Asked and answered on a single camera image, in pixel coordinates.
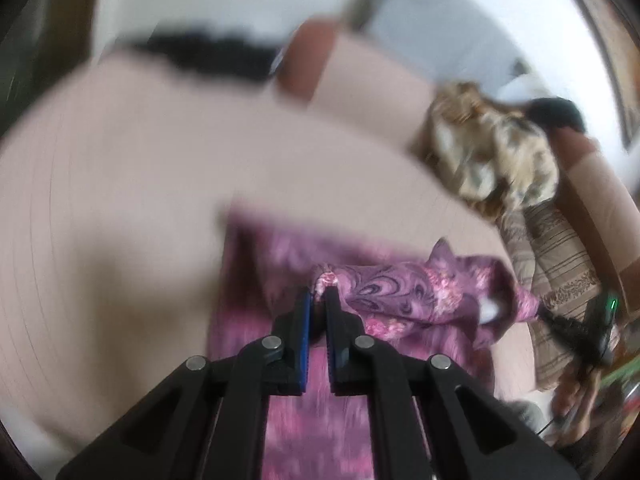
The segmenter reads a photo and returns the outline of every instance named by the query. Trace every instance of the black cable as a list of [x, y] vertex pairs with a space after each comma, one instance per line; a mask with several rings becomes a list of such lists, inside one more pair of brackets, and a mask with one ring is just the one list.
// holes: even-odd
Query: black cable
[[548, 428], [549, 426], [551, 426], [553, 423], [554, 423], [554, 420], [553, 420], [553, 419], [551, 419], [551, 420], [550, 420], [550, 421], [545, 425], [545, 427], [544, 427], [544, 428], [542, 428], [539, 432], [537, 432], [537, 433], [536, 433], [536, 435], [537, 435], [537, 436], [540, 436], [540, 433], [542, 433], [543, 431], [545, 431], [545, 430], [546, 430], [546, 428]]

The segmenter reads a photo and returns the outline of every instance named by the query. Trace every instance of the purple patterned scarf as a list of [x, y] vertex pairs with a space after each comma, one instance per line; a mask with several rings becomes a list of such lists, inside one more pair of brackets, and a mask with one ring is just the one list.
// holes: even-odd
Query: purple patterned scarf
[[[359, 314], [369, 335], [403, 354], [451, 357], [493, 391], [489, 347], [514, 323], [532, 319], [538, 299], [489, 256], [455, 256], [440, 240], [428, 259], [277, 224], [239, 210], [228, 217], [220, 306], [210, 327], [209, 357], [238, 353], [269, 333], [274, 316], [309, 286], [316, 300], [337, 285], [342, 308]], [[479, 324], [479, 299], [506, 311]], [[272, 397], [264, 480], [373, 478], [366, 399], [329, 391], [326, 348], [312, 347], [302, 397]]]

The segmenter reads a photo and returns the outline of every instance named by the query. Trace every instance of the striped cushion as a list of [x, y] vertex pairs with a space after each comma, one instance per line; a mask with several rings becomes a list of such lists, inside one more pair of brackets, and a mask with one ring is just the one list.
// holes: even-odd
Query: striped cushion
[[522, 286], [531, 290], [536, 270], [536, 255], [522, 211], [507, 211], [498, 220], [502, 243], [513, 264], [513, 272]]
[[[536, 260], [531, 291], [557, 314], [584, 318], [587, 302], [601, 287], [580, 238], [551, 202], [527, 209], [524, 221]], [[551, 340], [541, 322], [529, 328], [538, 388], [550, 388], [572, 356]]]

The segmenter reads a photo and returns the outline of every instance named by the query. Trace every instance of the purple fabric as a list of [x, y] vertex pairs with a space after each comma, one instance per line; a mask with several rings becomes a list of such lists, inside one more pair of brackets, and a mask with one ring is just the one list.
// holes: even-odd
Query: purple fabric
[[[223, 358], [270, 331], [299, 286], [319, 299], [337, 285], [342, 308], [359, 314], [366, 332], [403, 354], [451, 357], [493, 391], [489, 346], [516, 321], [532, 319], [538, 299], [496, 258], [455, 256], [440, 240], [428, 259], [370, 242], [284, 226], [233, 211], [228, 218], [220, 306], [210, 327], [209, 357]], [[478, 299], [508, 310], [479, 325]], [[262, 478], [373, 478], [366, 399], [329, 391], [326, 348], [314, 346], [302, 397], [272, 397]]]

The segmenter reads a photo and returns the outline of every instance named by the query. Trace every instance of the brown sofa armrest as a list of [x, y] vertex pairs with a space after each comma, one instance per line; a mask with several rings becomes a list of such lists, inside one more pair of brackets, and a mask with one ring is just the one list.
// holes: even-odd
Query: brown sofa armrest
[[570, 128], [548, 136], [562, 169], [558, 209], [602, 282], [619, 293], [626, 324], [640, 317], [640, 212], [593, 141]]
[[300, 25], [276, 75], [281, 92], [305, 103], [311, 101], [339, 32], [340, 25], [331, 19], [312, 18]]

